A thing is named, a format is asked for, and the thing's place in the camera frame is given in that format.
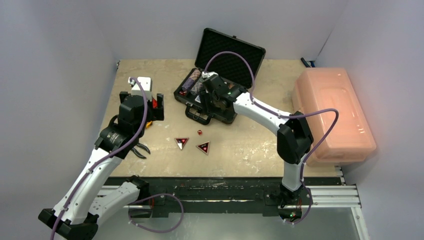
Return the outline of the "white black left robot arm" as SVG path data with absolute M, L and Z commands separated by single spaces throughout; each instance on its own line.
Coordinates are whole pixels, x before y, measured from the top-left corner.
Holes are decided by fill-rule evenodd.
M 141 93 L 119 94 L 119 113 L 103 129 L 91 156 L 71 189 L 54 208 L 43 209 L 38 219 L 51 228 L 50 239 L 91 240 L 107 219 L 125 205 L 149 199 L 149 183 L 133 175 L 104 197 L 98 193 L 114 169 L 139 144 L 146 123 L 164 120 L 164 96 Z

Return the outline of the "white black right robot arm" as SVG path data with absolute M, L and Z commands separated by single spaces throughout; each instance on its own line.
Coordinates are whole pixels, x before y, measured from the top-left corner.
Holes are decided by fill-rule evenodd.
M 303 188 L 303 160 L 314 140 L 302 114 L 289 114 L 273 108 L 252 97 L 242 86 L 229 88 L 216 72 L 202 72 L 200 80 L 205 88 L 200 93 L 200 101 L 207 113 L 231 110 L 262 125 L 276 136 L 276 150 L 284 161 L 278 197 L 288 204 L 298 200 Z

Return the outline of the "triangular dealer button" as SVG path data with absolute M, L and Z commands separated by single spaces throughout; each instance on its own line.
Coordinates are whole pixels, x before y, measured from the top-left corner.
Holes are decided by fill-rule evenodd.
M 174 140 L 180 150 L 183 150 L 185 145 L 187 144 L 189 137 L 176 137 Z
M 207 142 L 196 145 L 196 148 L 202 151 L 202 153 L 204 153 L 205 155 L 208 155 L 210 151 L 210 146 L 211 146 L 210 141 L 207 141 Z

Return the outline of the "black poker set case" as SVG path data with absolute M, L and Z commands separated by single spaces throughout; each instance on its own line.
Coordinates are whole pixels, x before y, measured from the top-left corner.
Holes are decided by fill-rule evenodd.
M 251 77 L 257 75 L 265 54 L 266 50 L 263 47 L 212 28 L 205 28 L 202 33 L 194 68 L 190 70 L 173 92 L 174 98 L 185 105 L 186 117 L 195 122 L 208 125 L 211 119 L 215 119 L 227 125 L 232 124 L 237 116 L 233 107 L 224 111 L 212 112 L 211 114 L 202 113 L 202 103 L 196 102 L 195 98 L 197 95 L 200 96 L 200 92 L 204 87 L 197 95 L 193 95 L 190 93 L 191 89 L 182 91 L 182 85 L 195 69 L 199 69 L 201 72 L 206 70 L 218 73 L 228 86 L 229 84 L 234 84 L 234 87 L 249 89 L 252 87 Z

